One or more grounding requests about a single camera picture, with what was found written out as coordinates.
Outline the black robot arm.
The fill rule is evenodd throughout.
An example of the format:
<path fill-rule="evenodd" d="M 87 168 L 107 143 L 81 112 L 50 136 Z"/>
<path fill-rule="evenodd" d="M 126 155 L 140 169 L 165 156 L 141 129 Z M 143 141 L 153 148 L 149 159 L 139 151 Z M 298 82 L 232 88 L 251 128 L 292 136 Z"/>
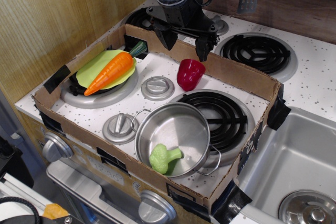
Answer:
<path fill-rule="evenodd" d="M 159 6 L 148 7 L 154 32 L 168 50 L 175 45 L 178 35 L 195 39 L 196 54 L 201 62 L 218 43 L 218 25 L 208 18 L 202 7 L 212 0 L 156 0 Z"/>

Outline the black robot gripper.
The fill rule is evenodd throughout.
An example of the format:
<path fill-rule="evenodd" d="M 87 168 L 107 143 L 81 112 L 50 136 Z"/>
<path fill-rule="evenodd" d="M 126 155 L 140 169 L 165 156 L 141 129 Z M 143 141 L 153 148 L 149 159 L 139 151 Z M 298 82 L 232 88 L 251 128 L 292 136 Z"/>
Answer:
<path fill-rule="evenodd" d="M 173 48 L 178 35 L 190 37 L 196 39 L 196 54 L 199 61 L 204 62 L 219 41 L 218 26 L 193 0 L 172 5 L 150 6 L 146 12 L 151 16 L 157 38 L 167 50 Z"/>

